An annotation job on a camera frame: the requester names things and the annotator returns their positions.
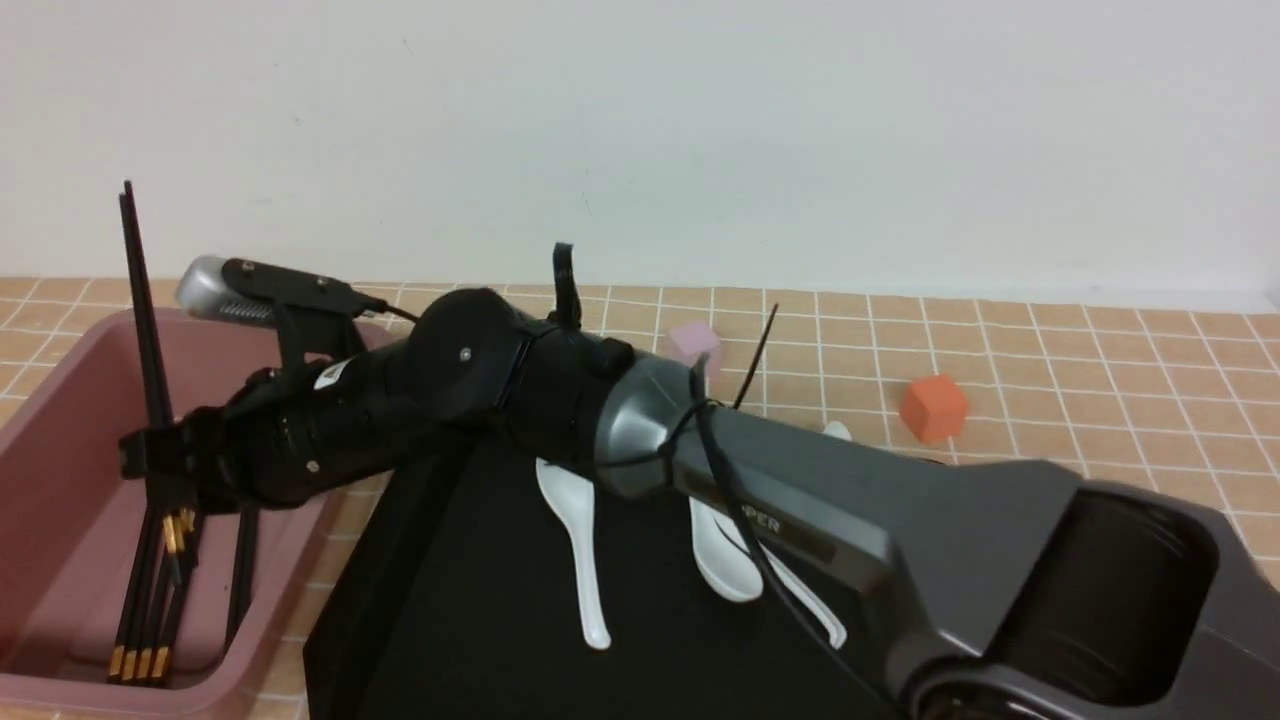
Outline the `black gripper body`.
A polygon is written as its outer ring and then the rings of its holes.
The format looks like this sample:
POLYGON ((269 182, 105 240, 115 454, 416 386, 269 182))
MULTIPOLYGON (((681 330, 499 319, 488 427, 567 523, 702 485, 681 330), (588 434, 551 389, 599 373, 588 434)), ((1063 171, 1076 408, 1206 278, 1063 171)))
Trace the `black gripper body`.
POLYGON ((275 378, 180 424, 180 469, 219 498, 294 509, 312 497, 417 461, 440 427, 407 392, 407 342, 312 366, 294 386, 275 378))

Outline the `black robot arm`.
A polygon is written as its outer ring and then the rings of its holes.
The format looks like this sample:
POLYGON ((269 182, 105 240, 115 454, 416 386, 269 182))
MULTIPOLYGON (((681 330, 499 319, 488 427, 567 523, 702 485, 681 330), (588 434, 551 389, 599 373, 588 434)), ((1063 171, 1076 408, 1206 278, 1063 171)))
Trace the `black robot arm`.
POLYGON ((454 290, 326 369, 284 306, 180 292, 273 328, 289 365, 186 418, 186 470, 265 509, 498 436, 625 498, 676 489, 856 591, 882 688, 916 719, 1275 719, 1277 591, 1217 510, 1044 460, 954 466, 712 402, 701 374, 454 290))

